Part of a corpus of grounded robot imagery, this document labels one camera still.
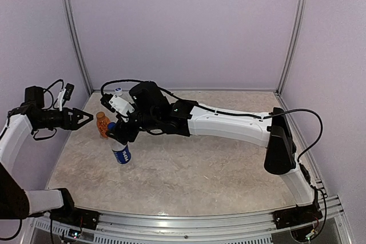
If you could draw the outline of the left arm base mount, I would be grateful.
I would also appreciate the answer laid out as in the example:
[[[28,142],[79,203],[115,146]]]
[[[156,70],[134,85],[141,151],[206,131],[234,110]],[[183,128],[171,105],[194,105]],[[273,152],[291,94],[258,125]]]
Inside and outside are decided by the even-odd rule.
[[[61,192],[63,206],[51,210],[50,219],[82,229],[96,230],[101,213],[76,207],[68,189],[59,188],[57,190]]]

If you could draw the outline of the blue bottle cap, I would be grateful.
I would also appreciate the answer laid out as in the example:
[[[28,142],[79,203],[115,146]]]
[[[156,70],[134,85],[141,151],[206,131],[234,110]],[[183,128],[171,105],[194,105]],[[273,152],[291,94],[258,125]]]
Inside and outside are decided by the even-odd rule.
[[[108,124],[108,130],[113,129],[115,126],[116,126],[116,123],[115,123],[115,122],[110,122],[110,123]]]

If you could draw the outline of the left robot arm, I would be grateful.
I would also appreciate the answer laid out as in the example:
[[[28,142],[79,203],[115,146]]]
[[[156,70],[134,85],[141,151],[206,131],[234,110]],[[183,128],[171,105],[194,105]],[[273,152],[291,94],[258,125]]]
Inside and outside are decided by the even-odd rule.
[[[76,223],[80,212],[66,188],[27,191],[20,187],[11,171],[22,144],[38,130],[76,131],[93,120],[93,115],[60,105],[45,107],[46,89],[31,86],[25,89],[24,102],[7,114],[1,132],[1,219],[26,219],[47,211],[69,224]]]

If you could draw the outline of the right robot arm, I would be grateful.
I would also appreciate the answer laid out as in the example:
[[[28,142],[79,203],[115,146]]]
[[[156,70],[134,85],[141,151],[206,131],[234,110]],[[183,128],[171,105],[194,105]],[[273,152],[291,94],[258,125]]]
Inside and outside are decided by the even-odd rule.
[[[107,136],[127,145],[136,140],[140,132],[150,135],[213,136],[229,138],[264,147],[264,169],[278,175],[292,193],[296,207],[292,217],[297,223],[305,223],[315,213],[318,200],[311,176],[301,163],[290,125],[289,111],[279,107],[269,113],[251,113],[225,110],[202,105],[197,101],[175,97],[172,92],[159,87],[153,81],[132,81],[129,90],[132,102],[117,94],[101,91],[101,104],[116,114]]]

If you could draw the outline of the blue label clear bottle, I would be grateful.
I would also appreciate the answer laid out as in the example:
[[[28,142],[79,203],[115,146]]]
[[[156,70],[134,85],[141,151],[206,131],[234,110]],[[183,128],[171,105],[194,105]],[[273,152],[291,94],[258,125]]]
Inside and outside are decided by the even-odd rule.
[[[117,140],[110,138],[110,147],[119,164],[124,165],[131,160],[132,155],[129,151],[128,145],[123,145]]]

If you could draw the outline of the orange juice bottle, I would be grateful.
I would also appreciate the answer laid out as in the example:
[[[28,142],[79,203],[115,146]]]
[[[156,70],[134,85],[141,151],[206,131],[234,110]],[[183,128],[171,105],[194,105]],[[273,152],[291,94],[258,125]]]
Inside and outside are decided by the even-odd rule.
[[[100,136],[102,138],[108,138],[106,132],[108,130],[108,124],[110,123],[110,119],[106,116],[106,114],[103,111],[99,111],[96,114],[96,123],[98,131],[100,132]]]

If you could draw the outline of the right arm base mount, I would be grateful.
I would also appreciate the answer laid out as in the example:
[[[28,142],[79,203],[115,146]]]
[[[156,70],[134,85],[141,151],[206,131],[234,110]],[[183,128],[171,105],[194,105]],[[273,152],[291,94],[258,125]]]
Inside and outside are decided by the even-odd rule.
[[[284,210],[277,210],[274,211],[272,215],[276,229],[285,229],[319,221],[323,217],[318,204],[295,206]]]

